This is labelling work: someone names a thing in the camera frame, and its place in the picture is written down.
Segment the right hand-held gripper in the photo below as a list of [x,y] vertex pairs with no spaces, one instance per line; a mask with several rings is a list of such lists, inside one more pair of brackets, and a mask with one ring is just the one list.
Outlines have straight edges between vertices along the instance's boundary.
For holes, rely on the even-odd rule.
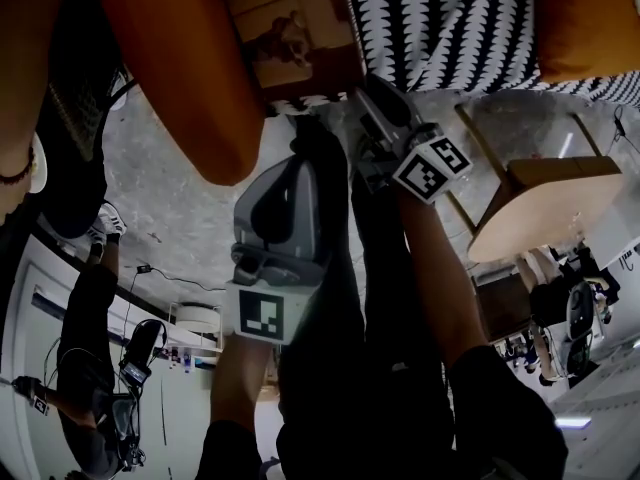
[[368,74],[366,88],[357,88],[355,96],[382,139],[367,147],[357,162],[372,192],[396,182],[431,204],[472,169],[471,159],[440,125],[421,124],[411,98],[386,79]]

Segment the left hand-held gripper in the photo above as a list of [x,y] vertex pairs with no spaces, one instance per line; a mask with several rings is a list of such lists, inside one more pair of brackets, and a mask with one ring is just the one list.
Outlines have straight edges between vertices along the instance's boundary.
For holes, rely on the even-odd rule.
[[291,343],[331,257],[321,246],[312,163],[292,155],[260,174],[235,204],[234,232],[235,268],[225,285],[233,331],[271,344]]

